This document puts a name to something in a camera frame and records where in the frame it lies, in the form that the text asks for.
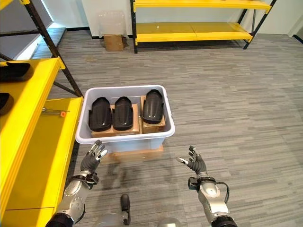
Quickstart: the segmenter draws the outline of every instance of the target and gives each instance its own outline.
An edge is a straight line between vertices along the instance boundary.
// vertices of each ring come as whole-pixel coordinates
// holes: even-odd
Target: yellow shelf
[[[57,208],[64,190],[82,102],[82,97],[46,101],[46,108],[69,112],[65,117],[40,116],[6,210]],[[50,217],[43,217],[44,225]]]
[[[42,107],[61,65],[60,58],[14,62],[30,63],[34,74],[25,82],[0,85],[0,92],[8,92],[14,98],[11,111],[0,117],[1,217]]]
[[[252,36],[231,22],[137,23],[138,43],[236,39],[250,41]]]
[[[53,213],[53,208],[7,210],[2,223],[7,227],[45,227],[46,217],[50,218]]]
[[[271,6],[258,0],[136,0],[136,7],[212,7],[212,8],[240,8],[265,9]]]
[[[13,0],[0,0],[0,10],[9,5]]]

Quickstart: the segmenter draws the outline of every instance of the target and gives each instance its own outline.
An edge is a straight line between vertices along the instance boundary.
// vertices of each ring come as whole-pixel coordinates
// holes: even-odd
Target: white plastic bin
[[[160,91],[164,99],[165,129],[163,132],[112,136],[92,138],[89,128],[89,110],[92,103],[99,97],[105,97],[112,105],[119,97],[128,97],[133,104],[140,105],[140,96],[146,95],[151,89]],[[76,140],[80,144],[93,144],[96,140],[106,143],[107,148],[113,152],[123,152],[143,149],[157,149],[166,137],[172,136],[175,132],[175,124],[171,116],[169,101],[166,90],[160,85],[130,86],[130,87],[95,87],[89,89],[84,96],[84,103],[81,111],[79,125],[76,132]]]

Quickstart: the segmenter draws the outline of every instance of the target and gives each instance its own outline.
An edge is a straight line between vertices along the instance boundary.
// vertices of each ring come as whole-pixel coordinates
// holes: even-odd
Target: robotic arm
[[[198,192],[198,198],[204,207],[208,223],[211,227],[237,227],[226,206],[229,197],[228,185],[224,182],[216,182],[207,174],[205,162],[201,155],[196,153],[196,148],[190,146],[189,150],[191,156],[189,161],[180,157],[177,158],[177,161],[195,171],[196,177],[188,179],[188,187]],[[216,184],[224,184],[227,187],[224,201],[219,198],[220,190]]]
[[[72,177],[61,203],[46,227],[72,227],[82,219],[89,190],[99,182],[95,171],[106,154],[104,144],[97,140],[82,160],[80,173]]]

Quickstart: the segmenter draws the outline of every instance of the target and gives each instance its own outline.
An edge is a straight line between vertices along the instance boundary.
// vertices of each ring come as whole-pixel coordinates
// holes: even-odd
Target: black object on shelf
[[[143,121],[148,124],[159,124],[163,117],[163,97],[158,90],[146,94],[143,104]]]
[[[112,125],[112,112],[109,101],[97,98],[89,111],[89,127],[92,131],[105,131]]]
[[[0,115],[7,114],[14,105],[14,98],[6,92],[0,93]]]
[[[134,111],[132,102],[127,97],[119,98],[113,109],[113,127],[119,131],[132,128],[134,123]]]
[[[33,68],[29,63],[11,63],[0,67],[0,82],[22,82],[32,78]]]

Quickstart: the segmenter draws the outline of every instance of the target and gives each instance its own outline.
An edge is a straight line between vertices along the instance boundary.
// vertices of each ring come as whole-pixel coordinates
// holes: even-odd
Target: black cable
[[[224,184],[226,186],[226,195],[225,195],[225,199],[224,202],[227,203],[228,199],[229,199],[229,187],[227,185],[227,183],[225,182],[216,182],[217,184]]]

